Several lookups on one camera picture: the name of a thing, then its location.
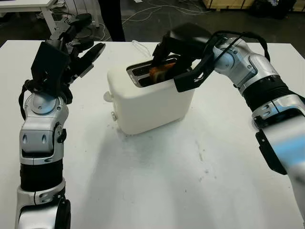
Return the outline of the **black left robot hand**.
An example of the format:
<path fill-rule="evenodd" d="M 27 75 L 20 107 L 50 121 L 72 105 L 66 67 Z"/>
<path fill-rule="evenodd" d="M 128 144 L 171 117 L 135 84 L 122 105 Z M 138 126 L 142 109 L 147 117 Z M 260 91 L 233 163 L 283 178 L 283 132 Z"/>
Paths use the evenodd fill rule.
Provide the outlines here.
<path fill-rule="evenodd" d="M 56 24 L 55 31 L 47 40 L 69 55 L 70 63 L 62 77 L 64 84 L 70 85 L 78 77 L 86 75 L 106 47 L 102 42 L 94 44 L 93 38 L 89 36 L 77 37 L 83 29 L 89 27 L 91 22 L 92 16 L 89 13 L 63 18 Z"/>

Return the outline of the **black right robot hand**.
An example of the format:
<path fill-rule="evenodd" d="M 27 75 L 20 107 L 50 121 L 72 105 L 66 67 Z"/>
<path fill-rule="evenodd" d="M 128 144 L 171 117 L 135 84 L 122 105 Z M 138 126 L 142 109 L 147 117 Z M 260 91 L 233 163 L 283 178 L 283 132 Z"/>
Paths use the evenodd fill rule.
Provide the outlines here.
<path fill-rule="evenodd" d="M 159 83 L 187 72 L 196 59 L 201 59 L 212 34 L 193 23 L 181 24 L 163 36 L 153 51 L 150 79 Z"/>

